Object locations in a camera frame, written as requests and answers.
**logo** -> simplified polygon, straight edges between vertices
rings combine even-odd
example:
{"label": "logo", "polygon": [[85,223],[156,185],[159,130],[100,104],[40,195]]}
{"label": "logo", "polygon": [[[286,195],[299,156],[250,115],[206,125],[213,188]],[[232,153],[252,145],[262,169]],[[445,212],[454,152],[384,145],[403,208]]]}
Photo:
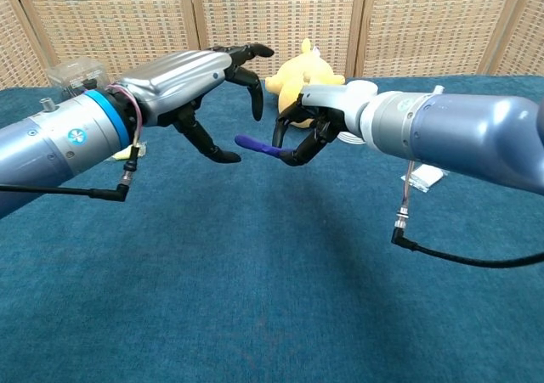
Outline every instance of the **logo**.
{"label": "logo", "polygon": [[87,141],[87,134],[79,128],[74,128],[68,132],[68,139],[72,144],[81,145]]}

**white tag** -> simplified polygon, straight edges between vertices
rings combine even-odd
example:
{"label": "white tag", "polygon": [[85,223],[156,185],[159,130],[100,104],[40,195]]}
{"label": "white tag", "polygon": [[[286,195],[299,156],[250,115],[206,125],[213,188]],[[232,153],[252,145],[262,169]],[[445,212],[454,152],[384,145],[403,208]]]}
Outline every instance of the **white tag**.
{"label": "white tag", "polygon": [[434,166],[421,165],[410,175],[410,185],[422,192],[428,192],[429,188],[444,176],[444,172]]}

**pink wire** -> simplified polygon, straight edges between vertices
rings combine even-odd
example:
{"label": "pink wire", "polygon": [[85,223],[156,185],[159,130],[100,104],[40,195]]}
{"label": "pink wire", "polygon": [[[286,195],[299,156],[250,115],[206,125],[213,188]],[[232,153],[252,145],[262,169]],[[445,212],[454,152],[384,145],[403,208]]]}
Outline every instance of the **pink wire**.
{"label": "pink wire", "polygon": [[133,104],[134,106],[134,109],[136,110],[136,131],[138,132],[138,137],[141,135],[142,133],[142,111],[139,109],[139,106],[138,106],[138,103],[136,102],[136,99],[134,98],[134,96],[123,86],[119,86],[119,85],[116,85],[116,84],[110,84],[108,86],[106,86],[106,88],[108,87],[111,87],[111,88],[115,88],[115,90],[118,90],[119,92],[123,93],[125,96],[128,97],[128,99],[130,100],[130,102]]}

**clear plastic container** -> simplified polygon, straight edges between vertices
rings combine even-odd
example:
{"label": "clear plastic container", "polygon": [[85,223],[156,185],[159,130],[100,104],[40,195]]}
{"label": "clear plastic container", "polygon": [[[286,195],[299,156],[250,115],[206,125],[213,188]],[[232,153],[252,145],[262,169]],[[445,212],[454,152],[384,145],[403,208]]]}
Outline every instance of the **clear plastic container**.
{"label": "clear plastic container", "polygon": [[62,89],[63,99],[110,84],[105,66],[96,59],[84,56],[50,67],[46,73],[51,85]]}

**blue ring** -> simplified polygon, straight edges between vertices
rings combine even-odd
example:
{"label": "blue ring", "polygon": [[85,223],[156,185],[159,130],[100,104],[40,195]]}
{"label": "blue ring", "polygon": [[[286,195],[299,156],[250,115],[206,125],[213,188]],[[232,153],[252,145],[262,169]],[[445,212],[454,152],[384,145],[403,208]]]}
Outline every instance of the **blue ring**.
{"label": "blue ring", "polygon": [[119,113],[117,113],[117,110],[113,107],[113,105],[111,105],[108,99],[104,97],[101,93],[95,90],[87,90],[87,92],[83,94],[93,99],[108,116],[108,118],[111,121],[111,124],[113,124],[113,127],[117,131],[117,135],[119,136],[121,149],[125,149],[128,145],[130,145],[127,128],[125,127],[124,122],[122,122],[122,119],[119,116]]}

